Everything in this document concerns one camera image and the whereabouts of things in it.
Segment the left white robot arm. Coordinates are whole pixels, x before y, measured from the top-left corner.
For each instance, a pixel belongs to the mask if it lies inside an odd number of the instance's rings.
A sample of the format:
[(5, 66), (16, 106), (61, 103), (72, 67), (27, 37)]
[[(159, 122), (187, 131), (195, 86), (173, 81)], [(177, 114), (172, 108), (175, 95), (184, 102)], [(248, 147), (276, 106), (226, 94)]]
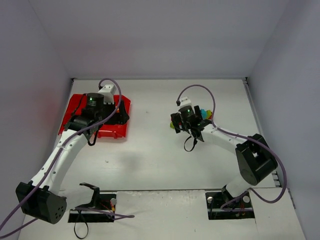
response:
[(68, 210), (93, 209), (99, 205), (99, 187), (82, 182), (79, 190), (61, 195), (63, 179), (80, 150), (94, 145), (90, 139), (98, 137), (105, 123), (124, 125), (129, 120), (122, 97), (117, 102), (106, 93), (87, 93), (81, 98), (86, 100), (85, 106), (79, 114), (72, 112), (60, 142), (43, 167), (28, 183), (20, 182), (15, 190), (24, 214), (50, 224), (58, 223)]

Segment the teal lego block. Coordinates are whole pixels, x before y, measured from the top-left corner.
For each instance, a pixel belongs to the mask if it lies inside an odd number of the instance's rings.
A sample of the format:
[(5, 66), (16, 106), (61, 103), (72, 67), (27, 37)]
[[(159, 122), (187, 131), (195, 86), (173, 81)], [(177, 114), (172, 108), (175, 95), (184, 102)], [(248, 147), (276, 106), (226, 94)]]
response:
[(211, 110), (205, 110), (205, 109), (201, 109), (200, 110), (201, 113), (201, 117), (203, 120), (210, 120), (212, 118), (212, 111)]

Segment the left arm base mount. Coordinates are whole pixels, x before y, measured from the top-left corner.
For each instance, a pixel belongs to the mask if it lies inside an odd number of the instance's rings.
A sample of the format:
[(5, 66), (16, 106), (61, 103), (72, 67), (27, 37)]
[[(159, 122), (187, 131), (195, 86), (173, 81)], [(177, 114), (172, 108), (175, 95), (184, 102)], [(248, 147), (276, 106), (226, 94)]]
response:
[(100, 188), (82, 182), (79, 184), (81, 190), (90, 189), (90, 202), (76, 205), (89, 210), (81, 210), (80, 213), (76, 209), (71, 209), (68, 216), (69, 223), (113, 223), (115, 216), (92, 211), (92, 209), (104, 212), (115, 212), (117, 203), (117, 194), (114, 192), (101, 192)]

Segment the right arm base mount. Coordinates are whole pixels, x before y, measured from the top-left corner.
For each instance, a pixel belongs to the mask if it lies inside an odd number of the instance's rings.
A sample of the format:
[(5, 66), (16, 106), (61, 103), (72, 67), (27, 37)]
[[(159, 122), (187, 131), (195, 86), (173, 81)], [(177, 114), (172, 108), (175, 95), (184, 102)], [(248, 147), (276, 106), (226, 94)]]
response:
[(205, 193), (207, 216), (210, 221), (254, 219), (255, 213), (249, 191), (231, 197), (225, 189)]

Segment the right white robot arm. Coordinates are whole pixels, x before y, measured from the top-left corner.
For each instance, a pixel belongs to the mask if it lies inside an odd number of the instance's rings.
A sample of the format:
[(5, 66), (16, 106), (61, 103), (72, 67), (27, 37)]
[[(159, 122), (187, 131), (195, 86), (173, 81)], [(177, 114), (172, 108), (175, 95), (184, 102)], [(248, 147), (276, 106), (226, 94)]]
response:
[(198, 106), (183, 106), (178, 112), (170, 115), (175, 132), (186, 132), (197, 142), (212, 143), (232, 154), (235, 154), (239, 173), (230, 183), (221, 189), (223, 200), (230, 204), (238, 199), (250, 187), (258, 185), (277, 167), (276, 158), (266, 149), (267, 143), (263, 136), (255, 134), (246, 138), (227, 134), (210, 119), (200, 116)]

